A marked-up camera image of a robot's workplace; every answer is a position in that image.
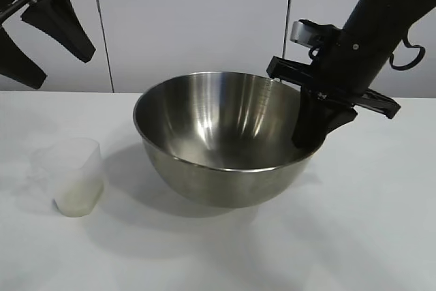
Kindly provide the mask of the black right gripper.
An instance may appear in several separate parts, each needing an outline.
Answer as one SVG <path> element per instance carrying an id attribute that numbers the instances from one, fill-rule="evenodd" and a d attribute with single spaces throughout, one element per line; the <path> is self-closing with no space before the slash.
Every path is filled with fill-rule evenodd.
<path id="1" fill-rule="evenodd" d="M 362 106 L 389 119 L 399 111 L 400 105 L 393 99 L 369 88 L 382 67 L 381 61 L 361 50 L 342 30 L 293 28 L 290 40 L 309 48 L 312 62 L 304 64 L 273 57 L 267 74 L 305 87 L 300 90 L 298 118 L 292 134 L 297 148 L 319 147 L 330 132 L 351 123 L 358 115 L 354 108 L 325 106 L 322 100 Z"/>

